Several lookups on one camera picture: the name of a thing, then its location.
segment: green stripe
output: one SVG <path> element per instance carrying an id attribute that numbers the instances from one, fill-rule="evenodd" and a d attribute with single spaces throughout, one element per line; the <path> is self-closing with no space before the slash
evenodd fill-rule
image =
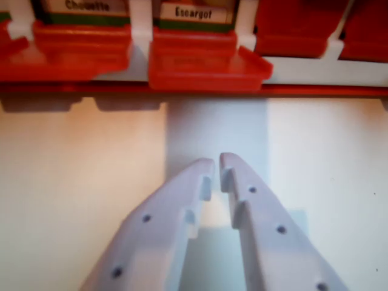
<path id="1" fill-rule="evenodd" d="M 0 12 L 0 21 L 11 19 L 9 12 Z"/>
<path id="2" fill-rule="evenodd" d="M 49 13 L 46 18 L 45 24 L 124 26 L 131 23 L 126 16 Z"/>
<path id="3" fill-rule="evenodd" d="M 159 27 L 161 29 L 180 29 L 180 30 L 191 30 L 201 32 L 229 32 L 234 29 L 233 24 L 225 23 L 203 23 L 203 22 L 192 22 L 192 21 L 176 21 L 176 20 L 165 20 L 160 19 Z"/>

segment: card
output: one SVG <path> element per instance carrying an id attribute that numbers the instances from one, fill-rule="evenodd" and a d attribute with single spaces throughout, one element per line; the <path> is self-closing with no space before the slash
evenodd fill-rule
<path id="1" fill-rule="evenodd" d="M 164 29 L 229 32 L 239 0 L 154 0 L 154 24 Z"/>

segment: screw hole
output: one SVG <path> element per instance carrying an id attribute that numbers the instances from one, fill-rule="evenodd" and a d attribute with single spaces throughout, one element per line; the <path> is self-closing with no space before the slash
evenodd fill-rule
<path id="1" fill-rule="evenodd" d="M 143 222 L 149 222 L 151 220 L 151 215 L 146 214 L 143 216 Z"/>
<path id="2" fill-rule="evenodd" d="M 278 231 L 278 233 L 281 233 L 282 235 L 284 235 L 287 232 L 287 229 L 284 226 L 278 226 L 276 230 Z"/>
<path id="3" fill-rule="evenodd" d="M 329 291 L 329 288 L 325 283 L 319 283 L 316 285 L 316 289 L 319 291 Z"/>
<path id="4" fill-rule="evenodd" d="M 250 187 L 248 188 L 248 190 L 249 190 L 250 193 L 256 193 L 256 191 L 257 191 L 257 189 L 256 189 L 255 186 L 250 186 Z"/>
<path id="5" fill-rule="evenodd" d="M 342 31 L 340 36 L 339 36 L 339 39 L 343 41 L 345 39 L 345 37 L 346 37 L 346 32 Z"/>
<path id="6" fill-rule="evenodd" d="M 112 271 L 112 278 L 117 279 L 121 276 L 122 274 L 122 268 L 121 267 L 116 267 Z"/>

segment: red plastic slot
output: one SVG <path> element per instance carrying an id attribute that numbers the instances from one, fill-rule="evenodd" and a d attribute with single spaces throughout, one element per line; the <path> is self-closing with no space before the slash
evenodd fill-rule
<path id="1" fill-rule="evenodd" d="M 27 38 L 10 38 L 7 31 L 9 22 L 9 20 L 5 20 L 0 23 L 0 56 L 2 57 L 7 57 L 28 47 Z"/>
<path id="2" fill-rule="evenodd" d="M 388 2 L 356 0 L 344 26 L 340 59 L 388 62 Z"/>
<path id="3" fill-rule="evenodd" d="M 33 24 L 35 41 L 0 59 L 1 81 L 89 81 L 125 70 L 130 27 Z"/>
<path id="4" fill-rule="evenodd" d="M 155 90 L 257 92 L 272 65 L 254 52 L 236 49 L 234 32 L 163 31 L 154 28 L 149 84 Z"/>
<path id="5" fill-rule="evenodd" d="M 319 58 L 349 0 L 260 0 L 255 51 L 262 56 Z"/>

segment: gripper jaw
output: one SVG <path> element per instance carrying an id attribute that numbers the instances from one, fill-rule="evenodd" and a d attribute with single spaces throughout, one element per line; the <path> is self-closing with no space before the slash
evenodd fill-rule
<path id="1" fill-rule="evenodd" d="M 221 190 L 239 230 L 248 291 L 345 291 L 262 179 L 239 156 L 220 157 Z"/>
<path id="2" fill-rule="evenodd" d="M 193 162 L 132 211 L 81 290 L 177 290 L 201 202 L 210 200 L 214 168 L 212 159 Z"/>

